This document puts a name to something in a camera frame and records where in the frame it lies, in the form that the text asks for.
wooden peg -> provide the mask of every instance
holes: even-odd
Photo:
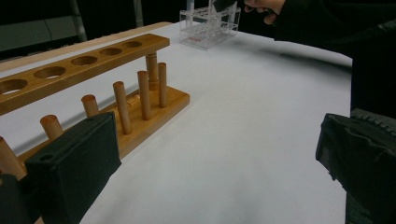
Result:
[[[166,91],[166,63],[158,63],[159,71],[159,101],[160,108],[166,108],[167,105],[167,91]]]
[[[116,95],[117,109],[120,114],[120,124],[122,132],[129,134],[132,132],[132,125],[129,119],[128,104],[126,102],[126,93],[123,82],[118,81],[113,84],[114,94]]]
[[[26,170],[21,161],[7,144],[6,140],[0,136],[0,169],[5,174],[15,175],[18,180],[26,176]]]
[[[151,118],[151,108],[149,102],[149,75],[147,71],[138,71],[137,79],[139,82],[140,105],[142,109],[142,119]]]
[[[99,114],[98,104],[94,95],[85,95],[81,98],[81,102],[84,105],[85,114],[88,117],[92,117]]]
[[[157,52],[146,55],[146,67],[148,71],[148,86],[151,91],[158,90],[158,64]]]
[[[58,118],[55,115],[47,115],[40,120],[41,126],[43,126],[44,131],[50,141],[55,140],[61,134],[64,133]]]

white tabletop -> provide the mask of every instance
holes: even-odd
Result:
[[[81,223],[345,223],[346,193],[315,151],[324,115],[349,113],[350,59],[244,33],[204,51],[179,44],[178,29],[150,33],[171,39],[158,62],[190,104],[122,160]],[[134,91],[145,69],[142,58],[5,114],[0,135],[20,154],[46,139],[42,117],[69,127],[83,95],[105,107],[112,83]]]

